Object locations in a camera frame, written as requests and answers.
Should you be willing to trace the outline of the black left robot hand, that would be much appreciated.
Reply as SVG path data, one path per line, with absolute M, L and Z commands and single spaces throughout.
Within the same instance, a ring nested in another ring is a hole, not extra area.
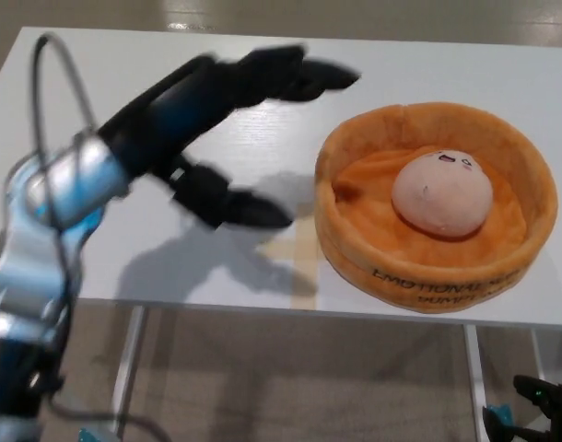
M 130 101 L 99 129 L 129 180 L 151 174 L 173 200 L 216 229 L 223 224 L 280 230 L 293 217 L 276 202 L 233 189 L 214 169 L 190 162 L 183 150 L 234 111 L 267 99 L 308 102 L 344 90 L 355 69 L 307 57 L 298 45 L 253 50 L 236 62 L 199 55 Z

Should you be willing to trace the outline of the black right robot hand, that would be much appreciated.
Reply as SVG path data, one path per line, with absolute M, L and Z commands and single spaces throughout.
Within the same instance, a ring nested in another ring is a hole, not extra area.
M 482 417 L 489 441 L 562 441 L 562 384 L 553 384 L 525 375 L 516 375 L 513 386 L 518 394 L 536 406 L 550 421 L 548 430 L 539 431 L 512 425 L 502 407 L 483 407 Z

